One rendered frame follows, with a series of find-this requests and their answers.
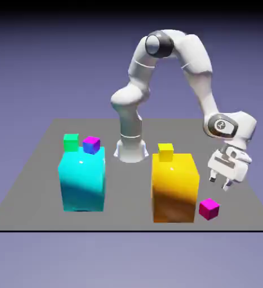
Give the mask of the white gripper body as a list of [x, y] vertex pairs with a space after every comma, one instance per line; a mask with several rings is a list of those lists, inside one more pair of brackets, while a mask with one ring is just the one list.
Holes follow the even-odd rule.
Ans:
[[216, 150], [208, 162], [208, 167], [218, 174], [231, 179], [233, 182], [242, 182], [247, 174], [250, 157], [237, 148], [227, 148], [225, 152]]

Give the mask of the small magenta cube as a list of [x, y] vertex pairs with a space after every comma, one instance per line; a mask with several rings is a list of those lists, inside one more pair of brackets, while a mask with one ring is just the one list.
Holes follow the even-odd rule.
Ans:
[[212, 198], [205, 199], [199, 204], [199, 214], [206, 220], [211, 220], [218, 216], [220, 204]]

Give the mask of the small yellow cube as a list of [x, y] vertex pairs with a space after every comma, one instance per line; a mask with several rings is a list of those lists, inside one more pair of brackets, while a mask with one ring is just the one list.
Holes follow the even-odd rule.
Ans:
[[172, 161], [173, 152], [174, 148], [172, 143], [158, 144], [158, 157], [160, 161]]

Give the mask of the small purple cube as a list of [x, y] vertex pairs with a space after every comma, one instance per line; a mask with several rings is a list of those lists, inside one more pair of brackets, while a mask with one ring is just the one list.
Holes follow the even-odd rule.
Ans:
[[96, 154], [100, 149], [100, 139], [88, 136], [82, 141], [83, 151], [88, 154]]

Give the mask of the small green cube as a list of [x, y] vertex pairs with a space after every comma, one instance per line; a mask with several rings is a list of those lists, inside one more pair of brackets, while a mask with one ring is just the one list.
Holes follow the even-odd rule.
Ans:
[[63, 138], [64, 151], [65, 152], [76, 152], [79, 147], [79, 134], [64, 134]]

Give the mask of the large orange box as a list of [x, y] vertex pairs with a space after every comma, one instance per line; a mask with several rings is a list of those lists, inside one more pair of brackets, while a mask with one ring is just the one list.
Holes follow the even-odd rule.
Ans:
[[191, 154], [174, 154], [160, 161], [153, 154], [151, 202], [155, 223], [192, 223], [200, 176]]

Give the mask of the large cyan box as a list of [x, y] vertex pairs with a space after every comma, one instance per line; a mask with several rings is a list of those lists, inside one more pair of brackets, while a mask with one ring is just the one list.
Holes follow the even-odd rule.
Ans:
[[58, 166], [66, 212], [101, 212], [105, 202], [105, 148], [88, 154], [79, 147], [65, 152]]

